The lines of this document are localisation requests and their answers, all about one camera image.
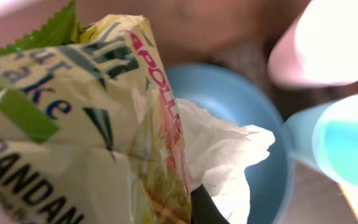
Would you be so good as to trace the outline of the green snack wrapper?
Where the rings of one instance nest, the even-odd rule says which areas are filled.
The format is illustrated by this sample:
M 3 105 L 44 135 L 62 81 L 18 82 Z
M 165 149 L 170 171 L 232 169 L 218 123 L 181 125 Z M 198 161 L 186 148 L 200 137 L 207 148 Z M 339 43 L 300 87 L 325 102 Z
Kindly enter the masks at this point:
M 176 101 L 144 16 L 69 2 L 0 48 L 0 223 L 190 223 Z

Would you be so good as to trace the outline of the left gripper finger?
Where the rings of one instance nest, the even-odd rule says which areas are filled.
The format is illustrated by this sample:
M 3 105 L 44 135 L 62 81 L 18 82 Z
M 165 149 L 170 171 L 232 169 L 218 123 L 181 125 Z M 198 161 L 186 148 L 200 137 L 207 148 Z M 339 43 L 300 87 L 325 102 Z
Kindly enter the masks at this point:
M 191 193 L 191 224 L 229 224 L 215 206 L 204 185 Z

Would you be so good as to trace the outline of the white tissue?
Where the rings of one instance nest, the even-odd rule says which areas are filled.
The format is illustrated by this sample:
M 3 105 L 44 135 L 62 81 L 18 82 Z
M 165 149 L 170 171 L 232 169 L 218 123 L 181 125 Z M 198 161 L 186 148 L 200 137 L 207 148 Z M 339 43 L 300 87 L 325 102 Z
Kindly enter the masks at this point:
M 273 132 L 217 119 L 186 99 L 177 99 L 185 141 L 188 186 L 204 186 L 229 223 L 247 223 L 250 187 L 244 173 L 270 155 Z

